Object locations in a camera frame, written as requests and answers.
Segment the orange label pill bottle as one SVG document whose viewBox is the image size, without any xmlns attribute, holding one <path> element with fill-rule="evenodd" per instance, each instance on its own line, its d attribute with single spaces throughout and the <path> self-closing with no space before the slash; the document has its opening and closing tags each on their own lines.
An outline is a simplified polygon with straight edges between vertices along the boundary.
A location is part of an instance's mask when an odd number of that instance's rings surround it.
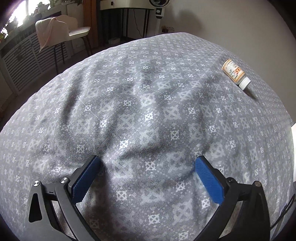
<svg viewBox="0 0 296 241">
<path fill-rule="evenodd" d="M 245 90 L 251 83 L 245 72 L 231 59 L 222 65 L 222 71 L 241 89 Z"/>
</svg>

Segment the cream white chair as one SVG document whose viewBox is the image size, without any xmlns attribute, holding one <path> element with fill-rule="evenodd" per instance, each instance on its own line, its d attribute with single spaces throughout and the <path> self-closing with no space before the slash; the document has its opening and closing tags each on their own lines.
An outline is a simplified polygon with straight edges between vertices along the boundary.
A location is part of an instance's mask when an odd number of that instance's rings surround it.
<svg viewBox="0 0 296 241">
<path fill-rule="evenodd" d="M 54 16 L 35 23 L 36 34 L 40 44 L 40 50 L 53 47 L 75 39 L 82 39 L 88 56 L 93 54 L 88 34 L 90 27 L 79 27 L 76 18 L 68 15 Z"/>
</svg>

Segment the pink cloth on chair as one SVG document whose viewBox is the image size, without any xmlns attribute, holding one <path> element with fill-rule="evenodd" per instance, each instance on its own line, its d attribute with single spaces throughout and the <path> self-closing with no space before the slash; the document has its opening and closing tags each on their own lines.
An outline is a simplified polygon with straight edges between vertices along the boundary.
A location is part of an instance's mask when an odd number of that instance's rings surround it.
<svg viewBox="0 0 296 241">
<path fill-rule="evenodd" d="M 40 52 L 62 42 L 70 41 L 70 32 L 78 28 L 76 18 L 68 15 L 54 16 L 35 23 Z"/>
</svg>

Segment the white desk shelf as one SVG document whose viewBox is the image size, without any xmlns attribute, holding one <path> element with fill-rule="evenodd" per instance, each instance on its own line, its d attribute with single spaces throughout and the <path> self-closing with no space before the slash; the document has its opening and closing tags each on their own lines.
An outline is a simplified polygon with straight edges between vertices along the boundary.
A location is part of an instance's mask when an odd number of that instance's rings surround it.
<svg viewBox="0 0 296 241">
<path fill-rule="evenodd" d="M 105 0 L 100 1 L 100 10 L 106 9 L 154 9 L 149 0 Z"/>
</svg>

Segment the small white fan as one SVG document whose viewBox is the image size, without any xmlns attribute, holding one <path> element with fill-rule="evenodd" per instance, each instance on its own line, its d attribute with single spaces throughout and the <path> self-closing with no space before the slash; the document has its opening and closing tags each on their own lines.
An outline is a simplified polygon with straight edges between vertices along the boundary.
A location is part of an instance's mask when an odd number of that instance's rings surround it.
<svg viewBox="0 0 296 241">
<path fill-rule="evenodd" d="M 165 7 L 170 3 L 170 0 L 149 0 L 149 3 L 155 8 L 156 17 L 162 18 Z"/>
</svg>

